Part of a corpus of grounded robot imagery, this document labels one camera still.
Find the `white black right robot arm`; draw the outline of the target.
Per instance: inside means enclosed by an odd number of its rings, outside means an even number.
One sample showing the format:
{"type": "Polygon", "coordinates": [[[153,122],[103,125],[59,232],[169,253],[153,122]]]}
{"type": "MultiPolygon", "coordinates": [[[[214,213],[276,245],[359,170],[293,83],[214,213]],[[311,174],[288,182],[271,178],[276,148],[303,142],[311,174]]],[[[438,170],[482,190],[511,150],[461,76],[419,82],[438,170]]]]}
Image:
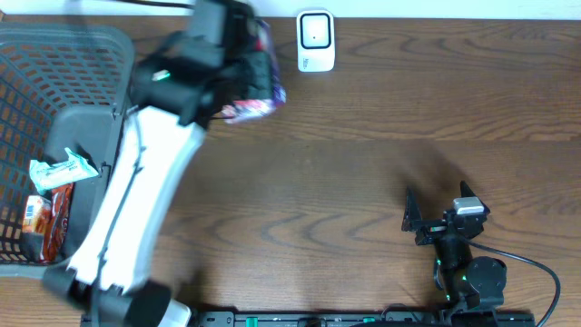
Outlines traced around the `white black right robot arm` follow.
{"type": "Polygon", "coordinates": [[[406,190],[401,230],[413,232],[417,246],[435,248],[435,284],[448,297],[439,316],[451,326],[469,321],[495,326],[494,310],[504,303],[506,265],[489,256],[473,256],[468,244],[484,231],[488,215],[488,207],[464,181],[452,207],[433,220],[422,218],[415,194],[406,190]]]}

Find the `orange Kleenex tissue pack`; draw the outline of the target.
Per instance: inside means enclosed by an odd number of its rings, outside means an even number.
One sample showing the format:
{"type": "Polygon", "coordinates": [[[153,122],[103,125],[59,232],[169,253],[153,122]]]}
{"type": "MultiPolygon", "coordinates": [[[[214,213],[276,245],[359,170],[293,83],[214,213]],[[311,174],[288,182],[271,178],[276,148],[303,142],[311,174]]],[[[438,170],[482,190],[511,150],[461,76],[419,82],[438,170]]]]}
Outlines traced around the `orange Kleenex tissue pack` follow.
{"type": "Polygon", "coordinates": [[[39,195],[30,195],[25,206],[23,232],[44,234],[51,219],[51,209],[49,200],[39,195]]]}

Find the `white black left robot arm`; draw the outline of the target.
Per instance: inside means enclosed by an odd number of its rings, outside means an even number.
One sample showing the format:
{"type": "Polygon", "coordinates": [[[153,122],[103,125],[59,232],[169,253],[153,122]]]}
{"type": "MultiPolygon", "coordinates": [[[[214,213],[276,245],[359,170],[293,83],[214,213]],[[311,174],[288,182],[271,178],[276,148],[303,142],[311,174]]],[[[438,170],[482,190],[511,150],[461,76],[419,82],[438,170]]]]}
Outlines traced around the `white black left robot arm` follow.
{"type": "Polygon", "coordinates": [[[241,1],[199,1],[183,31],[133,71],[131,107],[94,223],[43,286],[85,310],[96,326],[185,326],[191,309],[151,277],[153,250],[179,181],[213,117],[227,104],[271,92],[260,24],[241,1]]]}

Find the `red blue snack bag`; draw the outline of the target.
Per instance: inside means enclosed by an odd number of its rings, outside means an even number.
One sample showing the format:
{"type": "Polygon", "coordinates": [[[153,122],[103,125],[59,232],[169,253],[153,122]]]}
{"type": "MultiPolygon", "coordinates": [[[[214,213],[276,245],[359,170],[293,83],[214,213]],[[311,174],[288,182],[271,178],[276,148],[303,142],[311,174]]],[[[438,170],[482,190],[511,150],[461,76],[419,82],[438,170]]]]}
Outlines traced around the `red blue snack bag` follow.
{"type": "Polygon", "coordinates": [[[251,64],[252,84],[242,99],[232,101],[221,110],[221,118],[229,124],[262,118],[286,103],[271,27],[261,19],[257,21],[257,27],[254,52],[246,56],[246,61],[251,64]]]}

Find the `teal flushable wipes packet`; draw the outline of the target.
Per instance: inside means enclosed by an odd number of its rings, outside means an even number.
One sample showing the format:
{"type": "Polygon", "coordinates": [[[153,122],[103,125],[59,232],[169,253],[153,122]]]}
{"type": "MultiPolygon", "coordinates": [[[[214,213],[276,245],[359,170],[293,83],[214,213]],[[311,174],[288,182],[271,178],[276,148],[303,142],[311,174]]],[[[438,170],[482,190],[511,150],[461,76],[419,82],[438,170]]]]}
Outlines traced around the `teal flushable wipes packet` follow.
{"type": "Polygon", "coordinates": [[[68,155],[68,159],[64,162],[48,164],[37,160],[30,161],[29,177],[37,192],[45,193],[65,184],[76,183],[99,175],[87,159],[68,147],[64,150],[68,155]]]}

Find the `orange snack bar wrapper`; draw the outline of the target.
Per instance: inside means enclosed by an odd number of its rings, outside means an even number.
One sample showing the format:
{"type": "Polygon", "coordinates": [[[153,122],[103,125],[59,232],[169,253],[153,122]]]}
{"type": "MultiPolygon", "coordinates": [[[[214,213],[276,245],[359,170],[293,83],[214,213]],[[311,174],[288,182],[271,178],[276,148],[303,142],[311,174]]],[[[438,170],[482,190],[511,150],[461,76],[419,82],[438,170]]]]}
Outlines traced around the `orange snack bar wrapper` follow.
{"type": "Polygon", "coordinates": [[[74,183],[67,183],[52,190],[51,218],[45,227],[40,255],[42,263],[53,262],[64,243],[68,229],[73,190],[74,183]]]}

